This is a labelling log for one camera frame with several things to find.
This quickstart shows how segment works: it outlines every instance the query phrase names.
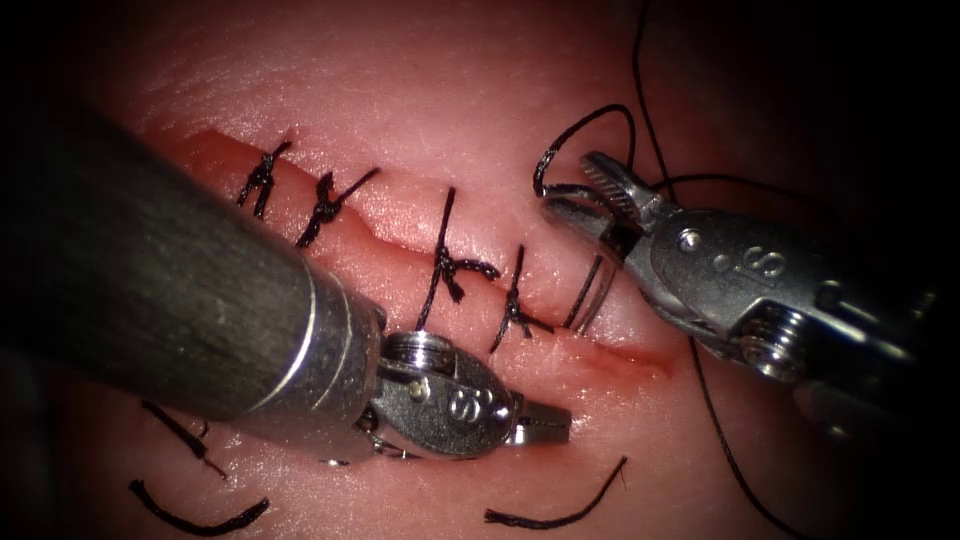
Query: black suture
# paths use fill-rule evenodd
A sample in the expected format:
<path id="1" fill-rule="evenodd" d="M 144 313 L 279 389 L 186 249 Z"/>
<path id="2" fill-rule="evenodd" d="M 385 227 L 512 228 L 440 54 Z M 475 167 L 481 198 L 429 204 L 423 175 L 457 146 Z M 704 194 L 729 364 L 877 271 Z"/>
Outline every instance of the black suture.
<path id="1" fill-rule="evenodd" d="M 500 329 L 497 331 L 497 337 L 493 339 L 493 345 L 490 347 L 491 354 L 500 346 L 500 341 L 507 332 L 507 327 L 510 326 L 510 323 L 520 325 L 520 328 L 523 329 L 524 339 L 533 337 L 533 333 L 530 331 L 531 324 L 545 332 L 553 333 L 553 326 L 531 315 L 527 315 L 520 308 L 519 285 L 520 273 L 523 271 L 523 254 L 524 247 L 523 244 L 520 244 L 520 247 L 517 249 L 517 265 L 513 268 L 513 281 L 510 282 L 510 290 L 507 291 L 507 303 L 504 308 L 503 320 L 500 321 Z"/>
<path id="2" fill-rule="evenodd" d="M 270 507 L 270 500 L 264 497 L 257 504 L 247 508 L 237 516 L 232 517 L 223 523 L 220 523 L 219 525 L 197 525 L 196 523 L 192 523 L 181 517 L 177 517 L 170 512 L 167 512 L 163 508 L 160 508 L 156 501 L 153 500 L 153 497 L 151 497 L 147 492 L 147 488 L 144 486 L 143 480 L 132 480 L 129 487 L 130 491 L 132 491 L 134 495 L 140 499 L 140 502 L 143 503 L 143 506 L 152 512 L 153 515 L 160 518 L 161 521 L 194 536 L 222 536 L 238 529 L 242 529 L 256 521 L 257 518 L 259 518 L 260 515 Z"/>
<path id="3" fill-rule="evenodd" d="M 693 356 L 693 368 L 697 372 L 697 380 L 700 381 L 700 391 L 703 394 L 703 401 L 707 406 L 707 412 L 710 414 L 713 427 L 717 431 L 720 448 L 723 449 L 723 455 L 727 458 L 727 464 L 730 466 L 730 471 L 733 472 L 734 478 L 737 479 L 740 490 L 743 491 L 743 494 L 746 495 L 747 500 L 750 501 L 750 504 L 753 505 L 757 512 L 760 512 L 760 515 L 777 528 L 797 539 L 809 538 L 807 535 L 780 521 L 780 518 L 773 515 L 773 513 L 763 506 L 760 499 L 758 499 L 757 496 L 754 495 L 753 490 L 750 489 L 750 486 L 747 484 L 747 479 L 744 478 L 743 473 L 740 472 L 740 466 L 737 465 L 737 460 L 733 459 L 733 452 L 730 450 L 730 445 L 727 444 L 727 437 L 723 434 L 723 429 L 720 427 L 720 419 L 717 417 L 717 411 L 713 408 L 713 400 L 710 399 L 710 393 L 707 391 L 707 380 L 703 376 L 703 366 L 700 364 L 700 353 L 697 351 L 697 344 L 693 338 L 687 338 L 687 340 L 690 345 L 690 354 Z"/>
<path id="4" fill-rule="evenodd" d="M 560 136 L 550 144 L 550 146 L 547 148 L 547 151 L 543 153 L 543 157 L 541 157 L 540 161 L 537 162 L 537 166 L 533 171 L 533 193 L 537 197 L 549 195 L 574 195 L 580 198 L 590 199 L 600 204 L 611 214 L 616 213 L 616 209 L 609 204 L 606 198 L 590 186 L 582 184 L 550 184 L 545 186 L 543 184 L 543 176 L 547 172 L 547 167 L 550 165 L 550 162 L 553 161 L 553 158 L 557 155 L 557 152 L 560 151 L 560 148 L 563 147 L 564 143 L 566 143 L 570 137 L 580 131 L 584 126 L 610 112 L 619 112 L 623 114 L 624 118 L 627 120 L 630 146 L 627 150 L 626 165 L 627 168 L 633 169 L 634 148 L 637 144 L 636 123 L 634 122 L 633 115 L 630 114 L 629 109 L 623 105 L 620 105 L 619 103 L 611 103 L 610 105 L 600 107 L 599 109 L 578 120 L 572 126 L 565 129 L 563 133 L 561 133 Z"/>
<path id="5" fill-rule="evenodd" d="M 603 262 L 603 256 L 597 255 L 593 259 L 593 266 L 590 267 L 590 272 L 587 274 L 587 279 L 583 282 L 583 287 L 580 287 L 580 294 L 577 295 L 576 301 L 573 302 L 573 307 L 570 308 L 570 313 L 567 315 L 566 320 L 563 321 L 562 328 L 570 328 L 570 325 L 573 324 L 573 320 L 577 318 L 577 313 L 580 312 L 580 308 L 583 306 L 583 301 L 587 297 L 587 293 L 590 291 L 590 286 L 593 285 L 593 280 L 597 278 L 597 270 L 600 269 L 600 264 Z"/>
<path id="6" fill-rule="evenodd" d="M 671 176 L 666 180 L 661 180 L 650 186 L 650 189 L 653 191 L 660 191 L 663 188 L 669 188 L 670 186 L 675 186 L 677 184 L 683 184 L 686 182 L 728 182 L 731 184 L 739 184 L 743 186 L 752 187 L 755 189 L 760 189 L 763 191 L 769 191 L 781 197 L 791 199 L 800 204 L 810 207 L 815 210 L 818 214 L 822 215 L 833 221 L 835 224 L 840 225 L 845 229 L 849 234 L 853 233 L 853 227 L 847 223 L 843 216 L 840 215 L 836 210 L 830 206 L 824 204 L 820 200 L 805 195 L 803 193 L 798 193 L 796 191 L 790 191 L 789 189 L 784 189 L 782 187 L 777 187 L 770 184 L 764 184 L 762 182 L 757 182 L 756 180 L 750 180 L 749 178 L 743 178 L 740 176 L 735 176 L 732 174 L 720 174 L 720 173 L 702 173 L 702 174 L 680 174 L 677 176 Z M 676 200 L 676 196 L 671 195 L 673 200 Z"/>
<path id="7" fill-rule="evenodd" d="M 609 488 L 610 484 L 613 483 L 613 479 L 617 477 L 617 473 L 623 469 L 623 465 L 626 462 L 627 456 L 622 456 L 620 461 L 617 463 L 617 466 L 613 468 L 613 471 L 603 483 L 603 487 L 600 488 L 600 492 L 597 493 L 597 496 L 594 497 L 593 500 L 590 501 L 590 503 L 579 512 L 559 519 L 539 520 L 515 516 L 513 514 L 504 514 L 503 512 L 497 512 L 496 510 L 490 510 L 488 508 L 487 511 L 483 513 L 483 520 L 487 523 L 499 523 L 500 525 L 506 525 L 507 527 L 520 527 L 522 529 L 534 530 L 556 529 L 558 527 L 563 527 L 564 525 L 576 523 L 577 521 L 585 518 L 587 514 L 589 514 L 590 511 L 600 503 L 600 499 L 603 498 L 604 494 L 607 492 L 607 488 Z"/>
<path id="8" fill-rule="evenodd" d="M 437 247 L 434 250 L 433 275 L 430 276 L 430 288 L 427 290 L 427 299 L 420 310 L 420 317 L 417 318 L 416 330 L 423 330 L 427 324 L 427 317 L 430 315 L 430 308 L 433 307 L 433 299 L 437 295 L 437 286 L 440 280 L 447 285 L 450 291 L 450 298 L 457 304 L 463 300 L 463 287 L 454 281 L 454 276 L 458 270 L 467 270 L 469 272 L 478 272 L 489 281 L 500 277 L 500 271 L 492 264 L 475 259 L 454 259 L 450 256 L 450 250 L 447 249 L 447 226 L 450 223 L 450 212 L 453 210 L 453 200 L 457 195 L 457 189 L 451 187 L 447 191 L 447 201 L 443 205 L 443 219 L 440 222 L 440 234 L 437 238 Z"/>
<path id="9" fill-rule="evenodd" d="M 670 178 L 667 174 L 667 163 L 663 159 L 663 151 L 660 150 L 660 142 L 653 131 L 653 122 L 650 120 L 650 109 L 647 107 L 647 100 L 643 95 L 643 77 L 640 76 L 640 43 L 643 41 L 643 30 L 647 22 L 647 8 L 650 7 L 649 1 L 644 1 L 640 5 L 640 15 L 637 17 L 637 32 L 633 38 L 633 51 L 630 55 L 630 68 L 633 73 L 633 84 L 637 90 L 637 101 L 640 105 L 640 114 L 643 116 L 643 123 L 647 126 L 647 134 L 650 136 L 650 145 L 653 146 L 653 153 L 657 156 L 657 165 L 660 167 L 660 173 L 664 178 Z M 677 194 L 673 191 L 673 186 L 667 186 L 667 192 L 670 198 L 677 200 Z"/>
<path id="10" fill-rule="evenodd" d="M 647 103 L 643 95 L 642 78 L 640 76 L 640 67 L 638 63 L 640 44 L 643 37 L 643 28 L 645 26 L 647 8 L 649 4 L 650 2 L 645 0 L 640 7 L 640 15 L 637 18 L 637 34 L 633 42 L 633 65 L 631 67 L 633 70 L 634 83 L 637 89 L 637 99 L 640 102 L 640 110 L 643 114 L 643 121 L 647 125 L 647 131 L 650 134 L 650 144 L 653 146 L 653 150 L 657 155 L 657 162 L 660 166 L 660 172 L 663 175 L 663 181 L 661 184 L 666 185 L 667 191 L 670 194 L 670 198 L 673 199 L 674 202 L 677 202 L 676 193 L 673 190 L 673 183 L 671 183 L 673 179 L 667 172 L 667 165 L 663 159 L 663 154 L 660 151 L 660 143 L 657 140 L 656 130 L 653 127 L 653 122 L 650 120 L 650 114 L 647 110 Z M 730 447 L 727 445 L 727 439 L 723 434 L 723 429 L 720 427 L 720 422 L 717 419 L 716 412 L 713 409 L 713 401 L 710 399 L 710 393 L 707 389 L 706 380 L 703 377 L 703 370 L 700 366 L 700 356 L 697 353 L 696 343 L 692 337 L 688 337 L 687 340 L 689 342 L 690 352 L 693 357 L 693 365 L 697 372 L 697 376 L 700 379 L 700 390 L 703 394 L 704 402 L 707 405 L 707 411 L 710 413 L 710 417 L 713 420 L 713 425 L 717 432 L 717 438 L 720 440 L 720 446 L 723 448 L 724 455 L 727 458 L 727 464 L 730 466 L 730 470 L 733 472 L 733 475 L 737 480 L 737 484 L 740 486 L 740 490 L 743 491 L 744 495 L 746 495 L 747 499 L 750 501 L 750 504 L 753 505 L 757 512 L 759 512 L 760 515 L 766 518 L 766 520 L 771 524 L 795 538 L 806 538 L 806 536 L 800 534 L 797 530 L 793 529 L 779 518 L 774 516 L 769 510 L 767 510 L 765 506 L 763 506 L 760 500 L 753 494 L 753 491 L 750 490 L 750 486 L 747 485 L 746 479 L 743 477 L 743 474 L 740 473 L 740 466 L 737 465 L 736 460 L 733 458 L 733 453 L 730 452 Z"/>
<path id="11" fill-rule="evenodd" d="M 373 178 L 380 172 L 380 167 L 374 167 L 367 174 L 360 177 L 359 180 L 348 187 L 346 191 L 340 194 L 335 200 L 330 200 L 330 190 L 333 189 L 333 172 L 324 173 L 317 181 L 317 204 L 313 207 L 313 213 L 310 215 L 310 222 L 304 229 L 300 239 L 297 240 L 297 247 L 305 248 L 309 246 L 320 233 L 320 225 L 330 223 L 336 219 L 337 214 L 343 209 L 343 202 L 347 197 L 353 195 L 353 192 L 360 189 L 367 180 Z"/>
<path id="12" fill-rule="evenodd" d="M 253 206 L 253 215 L 257 219 L 263 219 L 263 210 L 267 207 L 270 192 L 273 191 L 273 166 L 280 154 L 290 148 L 292 144 L 290 141 L 283 141 L 272 153 L 260 155 L 260 164 L 253 168 L 253 171 L 247 176 L 247 184 L 240 190 L 240 196 L 237 197 L 237 206 L 243 206 L 247 201 L 250 190 L 260 188 L 257 203 Z"/>
<path id="13" fill-rule="evenodd" d="M 197 459 L 202 461 L 203 464 L 206 465 L 207 467 L 210 467 L 211 469 L 217 471 L 217 473 L 220 475 L 221 480 L 227 479 L 227 473 L 223 472 L 223 469 L 221 469 L 220 467 L 217 467 L 215 463 L 207 459 L 207 445 L 203 444 L 203 442 L 200 440 L 207 434 L 208 425 L 206 422 L 203 423 L 203 430 L 200 432 L 200 435 L 194 435 L 193 433 L 190 433 L 189 431 L 187 431 L 187 428 L 177 423 L 176 420 L 171 418 L 170 415 L 166 413 L 166 411 L 164 411 L 157 405 L 150 403 L 149 401 L 146 401 L 146 400 L 141 401 L 140 404 L 143 406 L 144 409 L 149 411 L 150 414 L 155 416 L 157 420 L 160 420 L 160 422 L 162 422 L 163 425 L 167 426 L 167 429 L 173 432 L 173 434 L 176 435 L 178 439 L 183 441 L 183 443 L 187 445 L 187 448 L 189 448 L 190 451 L 193 452 L 193 455 L 196 456 Z"/>

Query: gray instrument shaft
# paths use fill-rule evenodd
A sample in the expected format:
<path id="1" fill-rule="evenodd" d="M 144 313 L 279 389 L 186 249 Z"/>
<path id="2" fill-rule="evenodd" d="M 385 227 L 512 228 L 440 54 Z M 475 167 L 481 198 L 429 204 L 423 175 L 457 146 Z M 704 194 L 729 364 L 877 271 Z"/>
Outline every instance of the gray instrument shaft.
<path id="1" fill-rule="evenodd" d="M 353 424 L 378 308 L 96 113 L 25 99 L 6 115 L 0 345 L 324 459 L 371 455 Z"/>

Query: interrupted suture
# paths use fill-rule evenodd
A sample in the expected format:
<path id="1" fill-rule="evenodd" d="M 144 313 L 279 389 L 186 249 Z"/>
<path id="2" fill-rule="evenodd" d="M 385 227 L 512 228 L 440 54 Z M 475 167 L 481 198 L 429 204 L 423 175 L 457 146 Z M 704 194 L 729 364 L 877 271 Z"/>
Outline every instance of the interrupted suture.
<path id="1" fill-rule="evenodd" d="M 267 154 L 261 154 L 260 164 L 253 168 L 253 171 L 247 177 L 247 183 L 243 186 L 243 189 L 240 190 L 240 195 L 237 197 L 237 206 L 243 206 L 247 201 L 247 196 L 250 195 L 250 190 L 259 188 L 260 194 L 257 196 L 257 202 L 253 206 L 253 215 L 257 219 L 263 219 L 263 211 L 267 207 L 267 200 L 270 199 L 270 192 L 273 191 L 273 166 L 277 161 L 277 158 L 280 157 L 284 151 L 286 151 L 293 143 L 290 141 L 284 141 L 280 143 L 280 146 L 276 150 Z"/>
<path id="2" fill-rule="evenodd" d="M 333 172 L 324 173 L 317 181 L 317 204 L 313 207 L 313 214 L 310 216 L 307 228 L 304 229 L 300 239 L 297 240 L 297 247 L 305 248 L 313 243 L 320 233 L 320 225 L 331 223 L 336 219 L 337 214 L 343 209 L 343 202 L 347 200 L 347 197 L 353 195 L 356 190 L 360 189 L 360 186 L 379 172 L 380 167 L 374 167 L 333 201 L 330 200 L 330 190 L 333 189 Z"/>
<path id="3" fill-rule="evenodd" d="M 520 274 L 523 272 L 523 253 L 524 247 L 523 244 L 521 244 L 517 249 L 517 264 L 513 269 L 513 281 L 510 282 L 510 289 L 507 291 L 507 304 L 504 309 L 503 320 L 500 322 L 500 329 L 497 330 L 497 337 L 493 339 L 493 345 L 490 346 L 491 353 L 496 351 L 497 347 L 500 346 L 500 341 L 507 332 L 507 327 L 510 326 L 510 323 L 519 325 L 520 328 L 523 329 L 524 339 L 533 337 L 533 333 L 530 331 L 531 324 L 544 332 L 553 333 L 552 326 L 531 315 L 527 315 L 520 308 L 519 284 Z"/>
<path id="4" fill-rule="evenodd" d="M 459 270 L 468 272 L 477 272 L 488 281 L 493 281 L 500 277 L 500 271 L 492 264 L 477 259 L 454 259 L 450 256 L 450 250 L 447 248 L 447 226 L 450 223 L 450 212 L 453 210 L 453 201 L 457 195 L 456 188 L 451 187 L 447 191 L 447 201 L 443 205 L 443 219 L 440 222 L 440 234 L 437 238 L 437 247 L 434 249 L 433 275 L 430 277 L 430 288 L 427 289 L 427 299 L 420 310 L 420 317 L 417 319 L 417 330 L 423 330 L 427 323 L 427 317 L 430 316 L 430 308 L 433 307 L 433 299 L 437 294 L 437 286 L 442 279 L 450 292 L 450 298 L 457 304 L 463 300 L 463 287 L 461 287 L 454 277 Z"/>

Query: skin surface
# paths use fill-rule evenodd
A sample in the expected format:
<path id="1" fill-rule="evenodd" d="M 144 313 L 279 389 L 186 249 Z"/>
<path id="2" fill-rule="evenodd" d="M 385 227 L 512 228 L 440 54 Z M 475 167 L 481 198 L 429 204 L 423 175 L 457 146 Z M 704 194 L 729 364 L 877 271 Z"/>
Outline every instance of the skin surface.
<path id="1" fill-rule="evenodd" d="M 389 331 L 416 321 L 447 187 L 455 186 L 451 254 L 491 262 L 505 277 L 489 283 L 461 272 L 466 298 L 455 305 L 441 287 L 427 329 L 487 360 L 511 388 L 571 409 L 570 444 L 500 449 L 473 462 L 372 459 L 332 469 L 215 424 L 205 442 L 230 475 L 221 482 L 136 397 L 52 373 L 52 452 L 75 530 L 187 537 L 127 490 L 139 478 L 162 507 L 196 523 L 221 522 L 268 496 L 270 509 L 231 536 L 238 539 L 782 535 L 733 480 L 684 336 L 625 276 L 585 338 L 534 329 L 524 340 L 511 327 L 499 350 L 486 352 L 519 244 L 521 304 L 552 324 L 563 321 L 590 267 L 594 249 L 540 217 L 530 177 L 554 137 L 584 114 L 619 102 L 639 121 L 629 71 L 636 7 L 437 4 L 186 2 L 112 11 L 112 24 L 82 53 L 61 53 L 69 61 L 59 73 L 227 199 L 261 152 L 293 141 L 274 170 L 265 219 L 291 243 L 322 173 L 334 171 L 340 192 L 382 167 L 306 253 L 386 308 Z M 857 119 L 839 114 L 846 104 L 810 82 L 830 75 L 816 63 L 816 46 L 787 47 L 813 16 L 803 8 L 793 15 L 751 34 L 752 19 L 719 7 L 654 4 L 640 70 L 671 174 L 723 172 L 824 200 L 859 200 L 856 183 L 842 182 L 866 174 L 851 142 Z M 792 37 L 776 39 L 781 32 Z M 772 69 L 784 58 L 798 64 Z M 576 160 L 588 150 L 623 159 L 625 134 L 618 117 L 591 124 L 554 160 L 548 181 L 583 181 Z M 660 179 L 643 131 L 636 170 Z M 805 209 L 746 188 L 703 184 L 678 193 L 688 206 L 829 230 L 809 223 Z M 238 212 L 249 216 L 254 198 Z M 851 221 L 867 213 L 859 202 L 849 207 Z M 760 500 L 812 536 L 861 530 L 869 499 L 855 462 L 800 417 L 789 391 L 707 356 L 704 369 Z M 200 419 L 172 414 L 199 431 Z M 483 523 L 487 507 L 538 518 L 576 511 L 620 455 L 630 458 L 623 481 L 578 524 L 531 532 Z"/>

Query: screw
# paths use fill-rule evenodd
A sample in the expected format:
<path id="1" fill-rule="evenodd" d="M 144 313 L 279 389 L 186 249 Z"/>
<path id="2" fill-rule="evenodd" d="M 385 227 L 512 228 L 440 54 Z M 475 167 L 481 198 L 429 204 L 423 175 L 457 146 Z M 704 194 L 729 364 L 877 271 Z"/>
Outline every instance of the screw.
<path id="1" fill-rule="evenodd" d="M 427 386 L 426 379 L 411 381 L 407 385 L 407 389 L 410 391 L 410 398 L 414 401 L 423 401 L 430 396 L 430 387 Z"/>
<path id="2" fill-rule="evenodd" d="M 686 229 L 677 237 L 677 247 L 684 253 L 693 253 L 700 247 L 700 231 L 696 229 Z"/>

